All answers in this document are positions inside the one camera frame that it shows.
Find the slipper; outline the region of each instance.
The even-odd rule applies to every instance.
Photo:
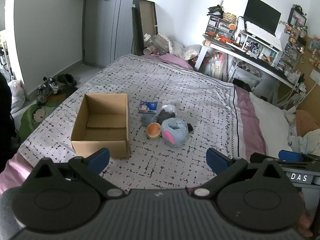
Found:
[[[58,76],[58,81],[64,83],[68,86],[75,86],[77,84],[76,80],[70,74],[62,74]]]

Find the laptop screen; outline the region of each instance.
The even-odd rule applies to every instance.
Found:
[[[280,16],[280,12],[260,0],[248,0],[244,12],[245,21],[250,21],[271,34],[276,32]]]

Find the bed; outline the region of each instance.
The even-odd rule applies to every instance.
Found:
[[[253,152],[268,154],[289,147],[287,135],[277,137],[277,143],[272,142],[274,129],[289,129],[280,109],[231,83],[130,54],[100,71],[42,122],[0,174],[0,192],[21,185],[43,157],[67,162],[76,156],[70,135],[85,93],[128,94],[131,157],[111,159],[101,173],[124,190],[203,184],[214,177],[205,160],[209,147],[231,158],[247,160]],[[161,138],[148,140],[140,121],[142,114],[137,111],[140,101],[175,105],[177,117],[194,128],[186,144],[170,148]],[[276,127],[272,128],[270,117],[263,118],[267,114],[264,108]]]

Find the woven basket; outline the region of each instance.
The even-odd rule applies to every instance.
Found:
[[[223,19],[230,23],[235,23],[237,17],[231,13],[223,13]]]

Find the open cardboard box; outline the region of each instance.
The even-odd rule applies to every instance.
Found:
[[[76,153],[83,157],[103,147],[114,159],[129,159],[127,94],[85,94],[71,134]]]

